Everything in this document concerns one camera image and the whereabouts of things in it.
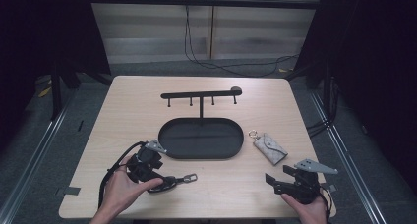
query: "dark curtain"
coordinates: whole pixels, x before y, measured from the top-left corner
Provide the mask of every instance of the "dark curtain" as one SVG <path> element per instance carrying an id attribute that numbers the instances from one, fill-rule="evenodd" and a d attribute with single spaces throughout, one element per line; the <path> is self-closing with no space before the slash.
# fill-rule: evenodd
<path id="1" fill-rule="evenodd" d="M 0 0 L 0 28 L 0 143 L 4 148 L 19 127 L 37 77 L 51 74 L 52 66 L 57 66 L 64 80 L 73 80 L 76 72 L 110 74 L 110 69 L 89 3 Z"/>
<path id="2" fill-rule="evenodd" d="M 320 63 L 307 71 L 307 84 L 315 86 L 328 66 L 343 98 L 417 194 L 417 0 L 322 2 L 295 69 Z"/>

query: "wooden table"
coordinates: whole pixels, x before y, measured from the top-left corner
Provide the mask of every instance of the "wooden table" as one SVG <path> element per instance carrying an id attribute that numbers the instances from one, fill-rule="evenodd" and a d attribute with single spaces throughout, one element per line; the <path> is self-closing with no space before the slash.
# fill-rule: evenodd
<path id="1" fill-rule="evenodd" d="M 242 95 L 205 98 L 205 117 L 229 118 L 244 132 L 240 152 L 226 160 L 176 160 L 162 155 L 157 173 L 182 177 L 196 173 L 198 181 L 178 185 L 163 194 L 145 193 L 119 218 L 214 219 L 278 218 L 296 213 L 265 182 L 265 173 L 293 183 L 282 165 L 311 158 L 317 161 L 288 81 L 243 78 L 117 77 L 107 94 L 70 187 L 81 188 L 77 196 L 66 195 L 59 214 L 63 218 L 91 218 L 97 210 L 99 184 L 106 169 L 137 141 L 153 140 L 169 120 L 199 117 L 199 100 L 171 99 L 167 92 L 229 90 Z M 253 145 L 251 130 L 268 133 L 288 152 L 272 166 Z"/>

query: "wire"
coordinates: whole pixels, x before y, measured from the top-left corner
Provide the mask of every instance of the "wire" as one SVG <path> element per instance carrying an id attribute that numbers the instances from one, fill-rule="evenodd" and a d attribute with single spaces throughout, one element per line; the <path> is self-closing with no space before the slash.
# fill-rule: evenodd
<path id="1" fill-rule="evenodd" d="M 255 63 L 255 64 L 232 64 L 232 65 L 216 65 L 213 63 L 208 63 L 208 62 L 201 62 L 200 60 L 198 60 L 196 58 L 196 55 L 194 53 L 194 49 L 193 49 L 193 44 L 192 44 L 192 38 L 191 38 L 191 29 L 190 29 L 190 10 L 189 7 L 186 6 L 186 14 L 187 14 L 187 20 L 186 20 L 186 29 L 185 29 L 185 38 L 184 38 L 184 53 L 187 57 L 188 60 L 190 60 L 191 62 L 198 64 L 201 67 L 204 67 L 206 69 L 212 69 L 212 70 L 216 70 L 216 69 L 220 69 L 223 70 L 225 72 L 228 72 L 230 74 L 234 74 L 234 75 L 238 75 L 241 77 L 247 77 L 247 78 L 262 78 L 262 77 L 266 77 L 269 75 L 272 75 L 276 72 L 276 69 L 278 68 L 277 65 L 278 63 L 282 63 L 284 61 L 293 59 L 293 58 L 298 58 L 299 54 L 296 55 L 291 55 L 291 56 L 282 56 L 277 58 L 275 61 L 272 62 L 266 62 L 266 63 Z M 189 56 L 188 52 L 187 52 L 187 39 L 188 39 L 188 45 L 190 46 L 190 51 L 191 51 L 191 55 L 192 57 Z M 261 74 L 261 75 L 245 75 L 245 74 L 241 74 L 241 73 L 237 73 L 235 71 L 231 71 L 228 70 L 227 68 L 231 68 L 231 67 L 242 67 L 242 66 L 265 66 L 265 65 L 274 65 L 273 69 L 270 70 L 269 72 L 265 73 L 265 74 Z"/>
<path id="2" fill-rule="evenodd" d="M 331 209 L 333 208 L 333 198 L 331 198 L 330 192 L 326 190 L 324 187 L 320 186 L 322 188 L 322 191 L 325 191 L 328 194 L 328 198 L 330 199 L 330 206 L 328 206 L 328 200 L 323 196 L 323 194 L 320 194 L 320 197 L 325 201 L 326 205 L 326 221 L 328 222 L 328 219 L 330 218 Z"/>
<path id="3" fill-rule="evenodd" d="M 338 103 L 338 96 L 339 96 L 339 88 L 337 84 L 334 82 L 334 80 L 331 80 L 330 85 L 331 90 L 331 106 L 329 109 L 329 117 L 326 118 L 324 121 L 318 122 L 312 126 L 307 127 L 307 130 L 309 131 L 309 137 L 313 138 L 314 136 L 318 135 L 328 127 L 330 127 L 337 114 L 337 103 Z"/>
<path id="4" fill-rule="evenodd" d="M 119 157 L 119 159 L 117 159 L 117 161 L 113 164 L 113 166 L 107 170 L 106 175 L 103 177 L 103 179 L 101 180 L 101 184 L 100 184 L 100 189 L 98 192 L 98 208 L 101 207 L 101 204 L 103 202 L 103 197 L 104 197 L 104 187 L 107 184 L 108 180 L 110 179 L 110 177 L 113 175 L 114 171 L 116 171 L 117 168 L 119 168 L 120 166 L 120 162 L 123 160 L 124 157 L 126 157 L 126 155 L 136 146 L 140 145 L 143 146 L 145 145 L 146 142 L 136 142 L 134 143 L 132 146 L 130 146 L 123 154 L 122 156 Z"/>

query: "metal ring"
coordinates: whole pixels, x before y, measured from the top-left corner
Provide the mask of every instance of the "metal ring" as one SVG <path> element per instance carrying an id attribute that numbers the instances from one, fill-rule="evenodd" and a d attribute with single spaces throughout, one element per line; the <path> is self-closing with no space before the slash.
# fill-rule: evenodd
<path id="1" fill-rule="evenodd" d="M 258 132 L 256 130 L 252 130 L 251 132 L 249 132 L 249 137 L 256 139 L 258 137 Z"/>

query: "human hand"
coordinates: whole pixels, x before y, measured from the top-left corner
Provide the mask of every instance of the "human hand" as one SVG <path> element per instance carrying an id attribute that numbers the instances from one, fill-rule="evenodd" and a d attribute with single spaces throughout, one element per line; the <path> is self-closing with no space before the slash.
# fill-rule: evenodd
<path id="1" fill-rule="evenodd" d="M 317 196 L 310 204 L 302 204 L 288 194 L 282 194 L 281 198 L 297 212 L 302 224 L 327 223 L 326 205 L 320 196 Z"/>
<path id="2" fill-rule="evenodd" d="M 131 156 L 123 158 L 121 164 L 126 164 Z M 134 183 L 127 174 L 127 167 L 120 166 L 108 180 L 103 203 L 91 220 L 90 224 L 110 223 L 119 213 L 128 208 L 144 192 L 162 184 L 160 178 L 151 179 L 144 183 Z"/>

